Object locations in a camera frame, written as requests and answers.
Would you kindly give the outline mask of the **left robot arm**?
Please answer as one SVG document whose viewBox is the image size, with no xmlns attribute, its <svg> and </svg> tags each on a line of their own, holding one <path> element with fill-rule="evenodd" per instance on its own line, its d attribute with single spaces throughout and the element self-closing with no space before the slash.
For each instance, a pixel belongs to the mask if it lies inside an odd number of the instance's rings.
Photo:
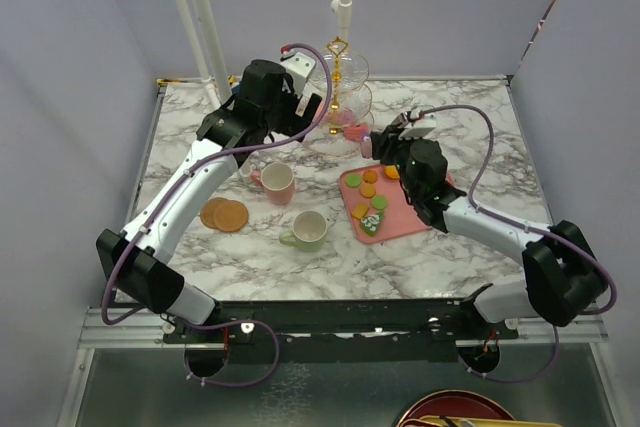
<svg viewBox="0 0 640 427">
<path fill-rule="evenodd" d="M 209 197 L 265 148 L 273 133 L 302 140 L 320 105 L 314 94 L 298 108 L 316 66 L 313 58 L 291 53 L 280 62 L 254 60 L 237 91 L 208 114 L 186 158 L 151 203 L 119 232 L 104 230 L 96 240 L 106 289 L 120 289 L 156 314 L 186 321 L 195 339 L 220 332 L 216 300 L 169 267 L 177 244 Z"/>
</svg>

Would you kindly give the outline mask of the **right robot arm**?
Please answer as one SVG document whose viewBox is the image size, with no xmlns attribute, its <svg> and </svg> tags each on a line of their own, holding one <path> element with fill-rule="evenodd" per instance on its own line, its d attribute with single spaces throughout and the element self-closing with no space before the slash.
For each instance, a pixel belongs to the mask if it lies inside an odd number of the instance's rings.
<svg viewBox="0 0 640 427">
<path fill-rule="evenodd" d="M 367 136 L 362 153 L 396 168 L 405 200 L 424 224 L 479 242 L 523 267 L 523 280 L 490 283 L 466 298 L 459 325 L 467 336 L 481 338 L 495 323 L 515 318 L 540 317 L 564 327 L 587 314 L 608 288 L 576 225 L 528 224 L 472 204 L 468 193 L 447 181 L 438 142 L 405 138 L 388 127 Z"/>
</svg>

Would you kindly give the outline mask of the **pink serving tray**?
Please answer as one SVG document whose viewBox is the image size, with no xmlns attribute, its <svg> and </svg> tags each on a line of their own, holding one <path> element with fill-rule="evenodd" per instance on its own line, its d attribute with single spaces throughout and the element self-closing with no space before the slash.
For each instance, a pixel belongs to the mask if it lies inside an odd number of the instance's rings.
<svg viewBox="0 0 640 427">
<path fill-rule="evenodd" d="M 407 203 L 400 180 L 387 178 L 384 173 L 384 167 L 385 166 L 381 164 L 368 165 L 347 170 L 339 177 L 340 192 L 344 201 L 348 220 L 352 225 L 354 236 L 365 244 L 383 242 L 430 229 L 429 226 L 424 224 L 418 218 L 413 207 Z M 360 186 L 357 188 L 350 188 L 345 184 L 344 177 L 349 172 L 358 172 L 362 177 L 363 172 L 366 170 L 374 170 L 378 174 L 378 180 L 374 184 L 376 186 L 376 194 L 385 195 L 389 200 L 389 205 L 384 210 L 374 209 L 370 204 L 371 198 L 364 198 L 360 195 Z M 370 215 L 378 211 L 385 212 L 384 219 L 374 237 L 366 235 L 361 230 L 359 225 L 361 219 L 351 217 L 351 210 L 361 202 L 370 205 L 370 210 L 366 215 Z"/>
</svg>

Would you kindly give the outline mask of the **pink-handled metal tongs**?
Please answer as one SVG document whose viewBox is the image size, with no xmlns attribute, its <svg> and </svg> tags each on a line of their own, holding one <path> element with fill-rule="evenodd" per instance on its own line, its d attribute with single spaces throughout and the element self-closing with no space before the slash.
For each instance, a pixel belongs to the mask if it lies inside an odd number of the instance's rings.
<svg viewBox="0 0 640 427">
<path fill-rule="evenodd" d="M 391 164 L 394 153 L 401 145 L 407 143 L 401 135 L 412 126 L 410 114 L 402 113 L 383 130 L 374 130 L 364 135 L 359 143 L 361 157 L 373 159 L 385 165 Z"/>
</svg>

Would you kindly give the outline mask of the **toy green cake slice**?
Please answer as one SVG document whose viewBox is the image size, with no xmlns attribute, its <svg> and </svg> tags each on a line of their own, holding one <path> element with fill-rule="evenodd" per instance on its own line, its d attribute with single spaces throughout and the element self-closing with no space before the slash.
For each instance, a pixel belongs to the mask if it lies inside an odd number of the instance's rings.
<svg viewBox="0 0 640 427">
<path fill-rule="evenodd" d="M 384 219 L 384 215 L 384 211 L 378 211 L 364 216 L 359 223 L 361 230 L 366 235 L 374 237 L 380 228 L 380 225 Z"/>
</svg>

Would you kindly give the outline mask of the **three-tier glass dessert stand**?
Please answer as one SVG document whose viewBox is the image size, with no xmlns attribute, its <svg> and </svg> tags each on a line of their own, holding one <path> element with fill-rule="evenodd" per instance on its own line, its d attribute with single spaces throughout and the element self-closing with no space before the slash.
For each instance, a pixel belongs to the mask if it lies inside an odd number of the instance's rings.
<svg viewBox="0 0 640 427">
<path fill-rule="evenodd" d="M 369 78 L 369 63 L 339 36 L 326 45 L 322 54 L 331 72 L 330 106 L 319 125 L 307 135 L 303 145 L 316 154 L 345 157 L 357 152 L 360 142 L 347 140 L 343 133 L 346 126 L 333 126 L 331 117 L 335 110 L 350 109 L 357 118 L 353 124 L 367 123 L 371 129 L 374 123 L 371 114 L 372 92 L 366 84 Z"/>
</svg>

